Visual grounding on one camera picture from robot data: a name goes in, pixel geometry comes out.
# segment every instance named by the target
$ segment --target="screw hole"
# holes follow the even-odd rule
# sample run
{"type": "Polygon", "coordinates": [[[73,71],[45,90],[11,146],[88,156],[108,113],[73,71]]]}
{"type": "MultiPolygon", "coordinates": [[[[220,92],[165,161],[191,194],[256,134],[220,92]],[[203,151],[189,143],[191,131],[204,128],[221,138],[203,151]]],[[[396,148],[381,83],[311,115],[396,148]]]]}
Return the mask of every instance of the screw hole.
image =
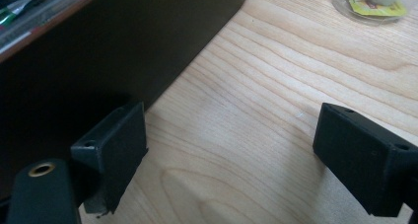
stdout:
{"type": "Polygon", "coordinates": [[[394,146],[401,150],[409,150],[409,146],[404,145],[404,144],[395,144],[394,146]]]}
{"type": "Polygon", "coordinates": [[[54,169],[55,165],[53,163],[42,163],[32,168],[29,171],[29,176],[33,178],[45,176],[46,174],[52,172],[54,169]]]}
{"type": "Polygon", "coordinates": [[[96,140],[90,140],[84,143],[85,147],[94,147],[96,144],[96,140]]]}

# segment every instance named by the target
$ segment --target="black plastic bracket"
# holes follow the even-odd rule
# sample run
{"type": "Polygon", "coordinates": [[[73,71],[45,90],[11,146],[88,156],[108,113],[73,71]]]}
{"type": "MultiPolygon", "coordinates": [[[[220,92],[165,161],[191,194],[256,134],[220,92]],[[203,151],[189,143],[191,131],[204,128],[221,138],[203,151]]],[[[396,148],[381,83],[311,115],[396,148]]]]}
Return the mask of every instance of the black plastic bracket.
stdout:
{"type": "Polygon", "coordinates": [[[418,204],[418,148],[352,110],[323,104],[313,150],[369,214],[418,204]]]}
{"type": "Polygon", "coordinates": [[[8,224],[80,223],[82,202],[88,213],[114,212],[147,151],[143,104],[113,111],[71,147],[71,161],[18,173],[8,224]]]}

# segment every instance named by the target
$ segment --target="yellow label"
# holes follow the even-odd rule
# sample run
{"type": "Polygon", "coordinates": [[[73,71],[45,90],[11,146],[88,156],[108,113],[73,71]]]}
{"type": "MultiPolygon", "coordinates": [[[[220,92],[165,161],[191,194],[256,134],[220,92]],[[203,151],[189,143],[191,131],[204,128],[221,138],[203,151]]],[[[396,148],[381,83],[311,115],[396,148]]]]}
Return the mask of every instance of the yellow label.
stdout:
{"type": "Polygon", "coordinates": [[[404,16],[406,9],[399,1],[395,1],[389,6],[375,5],[367,0],[348,0],[354,12],[367,16],[404,16]]]}

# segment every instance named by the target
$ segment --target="wood grain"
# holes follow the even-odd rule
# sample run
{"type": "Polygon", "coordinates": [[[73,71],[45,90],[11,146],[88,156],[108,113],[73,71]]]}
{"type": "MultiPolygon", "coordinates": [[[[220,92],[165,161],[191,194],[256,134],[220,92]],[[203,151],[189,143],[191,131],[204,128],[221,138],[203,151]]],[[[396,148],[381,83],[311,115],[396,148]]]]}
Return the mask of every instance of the wood grain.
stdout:
{"type": "Polygon", "coordinates": [[[418,13],[378,28],[330,0],[246,0],[147,112],[114,215],[83,223],[407,223],[369,216],[313,153],[323,102],[418,144],[418,13]]]}

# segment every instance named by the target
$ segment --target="wooden table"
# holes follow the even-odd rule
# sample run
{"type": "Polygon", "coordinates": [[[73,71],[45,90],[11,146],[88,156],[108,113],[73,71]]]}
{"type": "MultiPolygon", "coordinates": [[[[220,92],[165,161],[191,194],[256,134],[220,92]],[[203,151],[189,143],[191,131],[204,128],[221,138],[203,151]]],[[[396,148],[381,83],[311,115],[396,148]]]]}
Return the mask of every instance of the wooden table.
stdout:
{"type": "Polygon", "coordinates": [[[83,223],[407,223],[369,216],[314,155],[323,102],[418,145],[418,11],[364,26],[331,0],[246,0],[146,114],[114,215],[83,223]]]}

